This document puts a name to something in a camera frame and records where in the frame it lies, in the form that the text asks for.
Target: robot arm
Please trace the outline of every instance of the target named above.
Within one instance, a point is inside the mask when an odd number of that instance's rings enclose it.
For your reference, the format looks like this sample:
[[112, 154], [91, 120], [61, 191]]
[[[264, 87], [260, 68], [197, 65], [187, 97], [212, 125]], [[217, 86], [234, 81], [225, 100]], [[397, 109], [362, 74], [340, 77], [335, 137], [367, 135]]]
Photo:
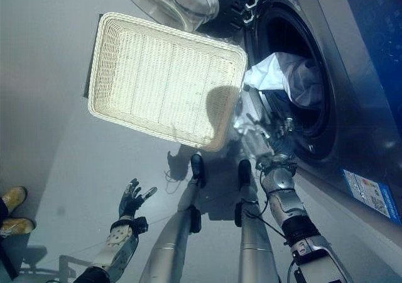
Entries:
[[298, 266], [295, 272], [297, 282], [352, 282], [330, 243], [319, 233], [297, 196], [292, 178], [294, 170], [283, 160], [274, 161], [262, 185], [272, 215], [282, 228], [293, 261]]
[[148, 230], [145, 217], [134, 218], [135, 212], [157, 190], [153, 187], [143, 195], [134, 179], [127, 186], [119, 205], [119, 220], [111, 226], [105, 247], [75, 283], [115, 283], [123, 275], [138, 245], [138, 235]]

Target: washing machine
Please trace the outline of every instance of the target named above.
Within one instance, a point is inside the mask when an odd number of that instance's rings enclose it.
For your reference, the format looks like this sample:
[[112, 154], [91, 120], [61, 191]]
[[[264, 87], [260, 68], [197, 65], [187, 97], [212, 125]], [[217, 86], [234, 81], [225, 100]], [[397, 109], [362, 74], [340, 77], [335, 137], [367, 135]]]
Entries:
[[399, 224], [401, 11], [402, 0], [266, 0], [246, 32], [252, 64], [288, 52], [319, 70], [318, 109], [260, 92], [267, 112], [302, 125], [293, 134], [299, 166]]
[[133, 1], [160, 23], [241, 42], [250, 65], [275, 52], [313, 60], [319, 108], [283, 91], [257, 103], [301, 125], [299, 167], [401, 224], [402, 0]]

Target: floor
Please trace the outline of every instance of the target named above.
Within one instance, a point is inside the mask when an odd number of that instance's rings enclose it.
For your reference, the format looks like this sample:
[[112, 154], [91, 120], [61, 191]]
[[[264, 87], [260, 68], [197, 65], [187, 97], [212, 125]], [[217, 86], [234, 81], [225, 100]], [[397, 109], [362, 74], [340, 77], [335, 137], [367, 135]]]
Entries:
[[[149, 232], [140, 236], [120, 280], [137, 282], [189, 178], [191, 148], [99, 120], [87, 110], [83, 94], [96, 26], [108, 11], [147, 18], [130, 0], [1, 0], [0, 191], [26, 186], [29, 198], [15, 216], [37, 223], [30, 236], [3, 243], [20, 273], [15, 282], [72, 282], [102, 248], [133, 178], [143, 189], [158, 188], [140, 210]], [[235, 149], [205, 154], [203, 228], [189, 238], [182, 282], [237, 280]], [[353, 232], [339, 228], [329, 211], [298, 192], [356, 282], [402, 282]], [[266, 219], [273, 222], [268, 213]], [[280, 237], [269, 235], [284, 280], [289, 251]], [[0, 267], [0, 282], [7, 281]]]

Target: shoe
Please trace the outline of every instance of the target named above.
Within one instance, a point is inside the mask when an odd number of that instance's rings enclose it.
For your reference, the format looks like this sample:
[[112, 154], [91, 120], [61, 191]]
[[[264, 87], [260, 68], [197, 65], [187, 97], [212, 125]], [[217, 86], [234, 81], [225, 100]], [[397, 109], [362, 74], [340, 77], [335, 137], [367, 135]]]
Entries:
[[248, 159], [243, 159], [238, 168], [240, 188], [251, 183], [251, 164]]
[[35, 224], [27, 218], [6, 218], [0, 228], [0, 236], [3, 238], [15, 235], [25, 235], [35, 229]]
[[9, 215], [25, 201], [27, 195], [28, 192], [24, 187], [12, 187], [5, 195], [1, 196]]
[[201, 155], [194, 154], [191, 156], [191, 170], [193, 171], [193, 178], [200, 181], [201, 189], [205, 187], [205, 172], [204, 172], [204, 161]]

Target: wicker basket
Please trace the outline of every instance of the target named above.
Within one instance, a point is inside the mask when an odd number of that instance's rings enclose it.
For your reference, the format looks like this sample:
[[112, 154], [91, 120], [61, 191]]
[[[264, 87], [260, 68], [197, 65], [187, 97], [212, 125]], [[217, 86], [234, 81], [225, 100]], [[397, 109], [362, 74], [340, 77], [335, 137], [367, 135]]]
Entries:
[[94, 116], [204, 150], [223, 142], [246, 70], [240, 47], [106, 13], [90, 77]]

